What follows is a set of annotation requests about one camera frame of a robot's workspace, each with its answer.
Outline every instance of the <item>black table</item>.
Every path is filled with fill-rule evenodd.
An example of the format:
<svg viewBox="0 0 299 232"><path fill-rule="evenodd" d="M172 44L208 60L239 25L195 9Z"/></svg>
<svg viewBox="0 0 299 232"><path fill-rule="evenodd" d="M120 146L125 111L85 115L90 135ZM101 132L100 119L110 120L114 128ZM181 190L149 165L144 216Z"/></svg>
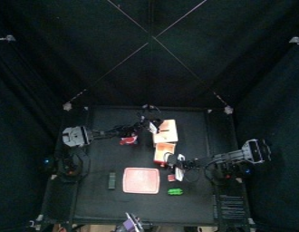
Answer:
<svg viewBox="0 0 299 232"><path fill-rule="evenodd" d="M232 116L224 113L224 109L160 109L164 119L175 119L179 137L175 153L183 154L187 160L237 149ZM109 130L120 124L134 124L137 112L138 109L130 107L73 109L66 112L62 128L85 125L90 129ZM90 168L80 182L70 184L61 183L58 179L49 180L48 191L52 193L46 195L46 202L52 204L44 207L46 221L53 222L56 218L77 224L113 224L124 221L124 212L130 212L153 225L213 225L213 187L203 171L187 175L189 181L199 177L196 182L169 182L169 170L153 163L152 134L144 130L136 146L121 146L118 142L120 138L96 140L86 147ZM160 170L157 194L124 193L125 168ZM116 172L113 190L108 189L112 171ZM184 195L169 196L167 191L172 188L181 188Z"/></svg>

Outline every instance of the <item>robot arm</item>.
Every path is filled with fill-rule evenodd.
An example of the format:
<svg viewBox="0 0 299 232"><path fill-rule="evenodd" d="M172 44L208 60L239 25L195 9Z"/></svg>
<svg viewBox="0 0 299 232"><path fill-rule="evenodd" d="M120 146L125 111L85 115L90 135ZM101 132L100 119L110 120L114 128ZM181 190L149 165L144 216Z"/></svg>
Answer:
<svg viewBox="0 0 299 232"><path fill-rule="evenodd" d="M145 105L142 108L145 111L147 108L151 110L156 107ZM66 128L62 131L62 142L69 147L82 147L89 145L93 140L105 140L113 137L134 137L142 131L142 129L148 130L153 134L159 133L163 120L156 117L145 117L144 111L142 115L140 113L137 114L140 121L136 122L134 125L116 126L110 130L90 130L85 126Z"/></svg>

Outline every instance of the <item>metal rod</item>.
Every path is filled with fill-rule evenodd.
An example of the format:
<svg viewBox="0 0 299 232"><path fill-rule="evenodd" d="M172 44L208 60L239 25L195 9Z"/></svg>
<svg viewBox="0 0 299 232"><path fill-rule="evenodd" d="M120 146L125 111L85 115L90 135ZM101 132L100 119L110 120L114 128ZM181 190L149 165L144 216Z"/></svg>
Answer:
<svg viewBox="0 0 299 232"><path fill-rule="evenodd" d="M147 33L148 31L144 29L144 27L136 22L136 20L121 10L121 8L110 1L108 2L114 6L114 8L129 18L129 20L142 29L142 31Z"/></svg>
<svg viewBox="0 0 299 232"><path fill-rule="evenodd" d="M161 36L207 1L201 1L155 37Z"/></svg>
<svg viewBox="0 0 299 232"><path fill-rule="evenodd" d="M148 45L149 43L144 43L144 45L141 45L125 58L121 62L118 62L113 68L93 82L93 84L89 86L89 87L93 87L97 82ZM70 103L73 102L78 97L80 95L82 95L85 92L88 91L88 88L82 89L76 95L74 97L72 97L72 99L66 102L66 103Z"/></svg>
<svg viewBox="0 0 299 232"><path fill-rule="evenodd" d="M185 67L185 69L189 71L189 73L193 75L193 77L203 81L203 79L199 77L199 75L185 66L185 64L181 62L181 60L175 56L175 54L171 52L171 50L165 47L165 45L157 40L156 37L152 36L155 41L160 44L160 46L164 48L164 50L175 57L175 59L181 63L181 65Z"/></svg>

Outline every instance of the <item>black fabric wall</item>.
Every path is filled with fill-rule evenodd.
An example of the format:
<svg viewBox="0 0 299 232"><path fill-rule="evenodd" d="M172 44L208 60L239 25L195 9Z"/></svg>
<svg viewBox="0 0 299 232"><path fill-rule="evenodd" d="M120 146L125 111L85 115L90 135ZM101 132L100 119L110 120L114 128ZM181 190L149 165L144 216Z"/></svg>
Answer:
<svg viewBox="0 0 299 232"><path fill-rule="evenodd" d="M217 92L240 144L273 143L251 181L253 216L299 230L299 1L0 1L6 34L17 41L0 42L0 230L20 231L40 212L38 163L61 105L84 89L73 104L224 107Z"/></svg>
<svg viewBox="0 0 299 232"><path fill-rule="evenodd" d="M0 230L25 231L40 214L42 160L53 154L60 122L57 96L17 48L0 43Z"/></svg>
<svg viewBox="0 0 299 232"><path fill-rule="evenodd" d="M299 231L299 46L295 46L237 108L240 144L272 143L272 161L249 182L255 219L277 231Z"/></svg>

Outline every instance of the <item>pink plate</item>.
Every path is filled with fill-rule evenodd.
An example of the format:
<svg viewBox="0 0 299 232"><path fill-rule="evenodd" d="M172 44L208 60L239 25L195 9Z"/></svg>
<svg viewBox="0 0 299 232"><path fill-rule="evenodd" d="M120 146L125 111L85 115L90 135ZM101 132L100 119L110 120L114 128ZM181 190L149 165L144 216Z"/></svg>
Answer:
<svg viewBox="0 0 299 232"><path fill-rule="evenodd" d="M160 190L157 169L126 168L124 170L124 192L156 194Z"/></svg>

